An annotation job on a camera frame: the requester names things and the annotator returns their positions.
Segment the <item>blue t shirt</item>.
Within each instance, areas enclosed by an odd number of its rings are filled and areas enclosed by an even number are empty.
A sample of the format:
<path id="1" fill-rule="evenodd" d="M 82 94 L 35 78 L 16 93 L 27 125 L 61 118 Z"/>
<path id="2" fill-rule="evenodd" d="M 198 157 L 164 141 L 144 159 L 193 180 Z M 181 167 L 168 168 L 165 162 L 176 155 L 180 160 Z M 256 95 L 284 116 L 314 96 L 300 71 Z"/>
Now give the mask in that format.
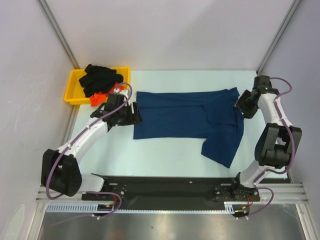
<path id="1" fill-rule="evenodd" d="M 230 168 L 244 134 L 244 118 L 235 106 L 239 96 L 235 87 L 207 92 L 138 91 L 142 122 L 134 127 L 133 138 L 203 139 L 201 154 Z"/>

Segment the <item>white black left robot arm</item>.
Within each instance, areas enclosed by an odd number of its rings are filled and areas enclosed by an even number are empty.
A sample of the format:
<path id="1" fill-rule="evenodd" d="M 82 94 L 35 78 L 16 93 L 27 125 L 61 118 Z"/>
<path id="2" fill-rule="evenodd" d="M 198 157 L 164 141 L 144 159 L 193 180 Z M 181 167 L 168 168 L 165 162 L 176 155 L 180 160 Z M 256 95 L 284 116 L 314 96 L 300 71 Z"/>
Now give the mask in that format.
<path id="1" fill-rule="evenodd" d="M 110 196 L 107 178 L 96 173 L 82 173 L 80 162 L 91 147 L 113 127 L 140 124 L 142 117 L 137 102 L 127 103 L 118 111 L 110 103 L 92 112 L 84 128 L 58 149 L 47 149 L 42 157 L 41 184 L 50 200 L 78 192 L 93 192 L 100 200 Z"/>

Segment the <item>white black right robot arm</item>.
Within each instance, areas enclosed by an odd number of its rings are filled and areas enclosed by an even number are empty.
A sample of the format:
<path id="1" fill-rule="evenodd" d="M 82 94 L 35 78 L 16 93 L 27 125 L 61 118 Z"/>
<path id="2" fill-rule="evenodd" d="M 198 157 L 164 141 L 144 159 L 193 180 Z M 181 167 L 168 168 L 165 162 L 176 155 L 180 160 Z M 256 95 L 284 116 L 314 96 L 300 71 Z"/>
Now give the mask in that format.
<path id="1" fill-rule="evenodd" d="M 302 130 L 287 118 L 281 104 L 281 94 L 275 88 L 258 86 L 246 90 L 236 103 L 244 118 L 251 119 L 260 110 L 265 128 L 257 141 L 253 162 L 234 178 L 231 196 L 242 201 L 258 192 L 258 184 L 268 174 L 286 174 L 298 149 Z"/>

